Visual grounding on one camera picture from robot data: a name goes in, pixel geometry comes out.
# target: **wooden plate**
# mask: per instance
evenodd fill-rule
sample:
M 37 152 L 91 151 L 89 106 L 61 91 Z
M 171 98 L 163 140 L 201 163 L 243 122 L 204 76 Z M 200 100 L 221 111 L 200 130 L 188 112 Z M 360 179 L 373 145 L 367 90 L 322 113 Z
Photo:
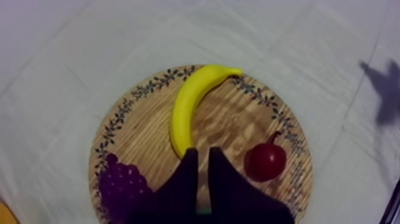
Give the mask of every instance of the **wooden plate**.
M 147 78 L 121 97 L 107 114 L 90 151 L 89 185 L 93 206 L 102 223 L 107 214 L 100 205 L 98 173 L 105 156 L 116 154 L 122 163 L 135 164 L 157 190 L 179 164 L 168 134 L 170 114 L 183 82 L 201 66 L 183 66 Z M 285 202 L 298 222 L 311 191 L 311 157 L 300 124 L 289 107 L 268 87 L 245 76 L 227 79 L 201 101 L 193 118 L 193 140 L 199 150 L 198 207 L 210 207 L 207 187 L 208 149 L 221 146 L 238 172 L 243 157 L 276 130 L 276 139 L 287 154 L 287 166 L 279 178 L 256 183 L 265 194 Z

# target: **tomato stem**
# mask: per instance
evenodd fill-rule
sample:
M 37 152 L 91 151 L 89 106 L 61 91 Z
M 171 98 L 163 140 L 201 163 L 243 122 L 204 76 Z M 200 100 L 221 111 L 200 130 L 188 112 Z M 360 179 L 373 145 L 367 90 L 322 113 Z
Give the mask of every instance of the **tomato stem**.
M 281 133 L 280 133 L 279 131 L 274 132 L 274 133 L 268 138 L 267 144 L 273 145 L 275 139 L 276 139 L 279 135 L 281 135 Z

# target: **plastic fruit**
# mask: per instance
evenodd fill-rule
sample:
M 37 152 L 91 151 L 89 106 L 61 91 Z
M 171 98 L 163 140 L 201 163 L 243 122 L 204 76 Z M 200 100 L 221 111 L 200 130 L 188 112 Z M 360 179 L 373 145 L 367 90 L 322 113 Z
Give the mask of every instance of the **plastic fruit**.
M 241 69 L 210 64 L 195 71 L 180 88 L 171 117 L 170 137 L 173 148 L 182 158 L 192 142 L 192 116 L 200 100 L 230 75 L 240 76 Z
M 285 150 L 274 145 L 280 132 L 274 132 L 265 144 L 258 144 L 245 155 L 245 172 L 253 181 L 267 181 L 278 177 L 286 165 Z
M 118 163 L 114 154 L 107 155 L 108 167 L 100 173 L 99 191 L 101 204 L 111 221 L 119 223 L 127 219 L 131 210 L 152 194 L 146 179 L 134 165 Z

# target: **black object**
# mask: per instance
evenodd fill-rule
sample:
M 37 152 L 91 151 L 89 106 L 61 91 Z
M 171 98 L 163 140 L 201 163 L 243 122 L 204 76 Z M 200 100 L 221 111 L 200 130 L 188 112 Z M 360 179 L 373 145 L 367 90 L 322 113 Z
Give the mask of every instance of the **black object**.
M 400 180 L 396 184 L 379 224 L 400 224 Z
M 167 183 L 134 208 L 126 223 L 295 223 L 285 204 L 248 183 L 217 147 L 210 149 L 208 162 L 212 213 L 196 215 L 197 171 L 197 150 L 188 149 Z

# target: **banana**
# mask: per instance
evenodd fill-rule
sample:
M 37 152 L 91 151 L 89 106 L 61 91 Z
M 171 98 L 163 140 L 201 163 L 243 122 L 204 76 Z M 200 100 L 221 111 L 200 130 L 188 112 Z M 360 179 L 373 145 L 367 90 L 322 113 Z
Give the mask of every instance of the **banana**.
M 242 75 L 242 70 L 216 64 L 206 65 L 192 73 L 180 88 L 174 103 L 170 138 L 176 154 L 182 158 L 192 142 L 192 116 L 204 95 L 220 85 L 230 75 Z

